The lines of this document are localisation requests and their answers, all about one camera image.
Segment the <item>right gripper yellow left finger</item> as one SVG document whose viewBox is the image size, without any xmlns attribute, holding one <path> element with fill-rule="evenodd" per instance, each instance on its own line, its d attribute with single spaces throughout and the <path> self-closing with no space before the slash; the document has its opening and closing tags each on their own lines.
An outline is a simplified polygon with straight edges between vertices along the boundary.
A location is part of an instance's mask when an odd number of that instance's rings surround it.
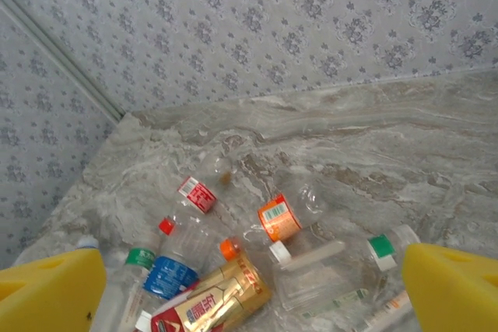
<svg viewBox="0 0 498 332">
<path fill-rule="evenodd" d="M 2 270 L 1 330 L 88 331 L 106 280 L 94 247 Z"/>
</svg>

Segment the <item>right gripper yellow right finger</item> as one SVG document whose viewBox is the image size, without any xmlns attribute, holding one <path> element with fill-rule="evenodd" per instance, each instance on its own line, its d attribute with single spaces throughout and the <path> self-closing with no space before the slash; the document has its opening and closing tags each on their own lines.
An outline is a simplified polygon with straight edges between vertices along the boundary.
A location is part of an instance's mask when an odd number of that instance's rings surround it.
<svg viewBox="0 0 498 332">
<path fill-rule="evenodd" d="M 497 330 L 496 259 L 411 244 L 402 278 L 421 330 Z"/>
</svg>

